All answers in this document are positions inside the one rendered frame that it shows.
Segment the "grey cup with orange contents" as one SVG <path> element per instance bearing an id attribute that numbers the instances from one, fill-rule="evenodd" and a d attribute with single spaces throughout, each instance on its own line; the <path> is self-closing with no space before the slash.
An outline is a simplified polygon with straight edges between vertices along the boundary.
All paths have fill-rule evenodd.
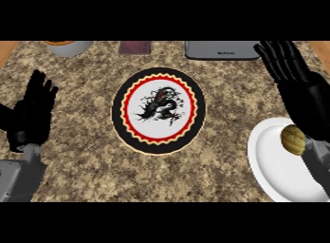
<path id="1" fill-rule="evenodd" d="M 45 41 L 51 52 L 60 57 L 73 57 L 83 53 L 92 41 Z"/>

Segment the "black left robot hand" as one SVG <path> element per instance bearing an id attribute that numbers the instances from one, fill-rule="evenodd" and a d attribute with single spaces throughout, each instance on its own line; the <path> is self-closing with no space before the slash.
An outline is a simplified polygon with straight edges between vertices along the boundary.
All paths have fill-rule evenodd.
<path id="1" fill-rule="evenodd" d="M 23 98 L 8 108 L 0 103 L 0 129 L 6 132 L 9 150 L 21 152 L 27 144 L 42 145 L 48 139 L 51 110 L 58 87 L 36 69 L 30 75 Z"/>

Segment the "dark maroon flat object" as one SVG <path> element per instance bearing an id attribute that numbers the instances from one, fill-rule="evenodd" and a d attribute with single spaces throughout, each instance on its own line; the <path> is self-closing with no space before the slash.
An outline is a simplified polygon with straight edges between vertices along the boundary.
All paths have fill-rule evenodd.
<path id="1" fill-rule="evenodd" d="M 142 55 L 151 53 L 150 41 L 120 41 L 120 54 Z"/>

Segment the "plain white plate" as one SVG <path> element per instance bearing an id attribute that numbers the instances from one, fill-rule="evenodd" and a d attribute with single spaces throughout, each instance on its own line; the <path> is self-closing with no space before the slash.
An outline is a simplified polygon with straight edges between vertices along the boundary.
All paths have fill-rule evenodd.
<path id="1" fill-rule="evenodd" d="M 269 118 L 256 124 L 247 139 L 251 173 L 275 202 L 328 202 L 302 158 L 282 147 L 281 131 L 290 124 L 288 118 Z"/>

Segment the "grey flat appliance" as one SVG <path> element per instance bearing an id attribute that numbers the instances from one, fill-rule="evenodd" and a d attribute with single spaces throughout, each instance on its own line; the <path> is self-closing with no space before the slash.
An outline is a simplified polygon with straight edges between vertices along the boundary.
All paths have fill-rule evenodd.
<path id="1" fill-rule="evenodd" d="M 257 41 L 185 41 L 184 56 L 200 61 L 251 61 L 259 59 L 253 49 Z"/>

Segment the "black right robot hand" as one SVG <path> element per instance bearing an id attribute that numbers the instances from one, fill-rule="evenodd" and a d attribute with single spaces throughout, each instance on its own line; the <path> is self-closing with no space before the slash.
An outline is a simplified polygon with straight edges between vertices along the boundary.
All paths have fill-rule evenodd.
<path id="1" fill-rule="evenodd" d="M 288 117 L 315 140 L 330 142 L 330 85 L 307 68 L 291 41 L 260 41 L 253 46 L 276 85 Z"/>

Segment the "black red patterned plate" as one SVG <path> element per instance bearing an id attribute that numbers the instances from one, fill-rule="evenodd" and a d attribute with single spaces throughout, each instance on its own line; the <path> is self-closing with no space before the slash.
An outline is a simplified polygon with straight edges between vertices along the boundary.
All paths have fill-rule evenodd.
<path id="1" fill-rule="evenodd" d="M 117 136 L 132 150 L 172 154 L 195 139 L 204 124 L 203 91 L 176 69 L 151 67 L 125 80 L 110 114 Z"/>

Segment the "yellow-green squash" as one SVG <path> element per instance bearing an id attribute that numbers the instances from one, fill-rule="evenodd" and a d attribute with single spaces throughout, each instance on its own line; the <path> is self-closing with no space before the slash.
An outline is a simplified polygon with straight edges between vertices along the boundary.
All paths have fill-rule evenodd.
<path id="1" fill-rule="evenodd" d="M 294 124 L 284 127 L 279 139 L 285 150 L 296 156 L 300 156 L 304 151 L 304 135 Z"/>

